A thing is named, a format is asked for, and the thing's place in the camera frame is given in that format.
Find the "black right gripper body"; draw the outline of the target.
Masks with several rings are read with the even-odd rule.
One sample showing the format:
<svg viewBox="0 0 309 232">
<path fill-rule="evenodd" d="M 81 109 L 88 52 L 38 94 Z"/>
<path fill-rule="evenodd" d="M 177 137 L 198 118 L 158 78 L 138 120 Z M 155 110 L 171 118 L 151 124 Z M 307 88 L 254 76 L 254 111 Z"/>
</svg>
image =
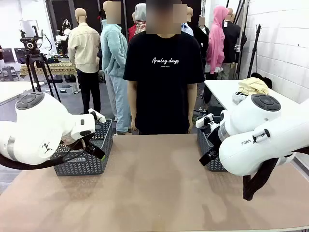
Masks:
<svg viewBox="0 0 309 232">
<path fill-rule="evenodd" d="M 211 142 L 213 148 L 219 148 L 221 145 L 221 139 L 218 135 L 219 128 L 219 124 L 210 125 L 210 132 L 208 133 L 207 139 Z"/>
</svg>

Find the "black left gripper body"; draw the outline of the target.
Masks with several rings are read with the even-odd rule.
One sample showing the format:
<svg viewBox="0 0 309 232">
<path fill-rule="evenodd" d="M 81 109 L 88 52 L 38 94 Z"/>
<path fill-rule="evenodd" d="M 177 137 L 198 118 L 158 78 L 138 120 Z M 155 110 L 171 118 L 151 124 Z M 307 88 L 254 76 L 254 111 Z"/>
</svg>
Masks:
<svg viewBox="0 0 309 232">
<path fill-rule="evenodd" d="M 90 142 L 90 139 L 88 137 L 83 138 L 84 144 L 85 144 L 85 152 L 88 154 L 94 154 L 96 151 L 96 146 Z"/>
</svg>

